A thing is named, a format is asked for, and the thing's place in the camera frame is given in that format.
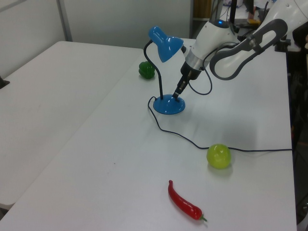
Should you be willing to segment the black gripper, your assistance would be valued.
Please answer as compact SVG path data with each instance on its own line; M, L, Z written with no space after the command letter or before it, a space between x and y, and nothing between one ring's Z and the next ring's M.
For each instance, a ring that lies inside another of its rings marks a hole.
M182 74L177 87L172 95L173 98L178 98L182 92L185 90L190 80L196 80L201 74L201 70L196 70L190 67L186 62L182 65L180 72Z

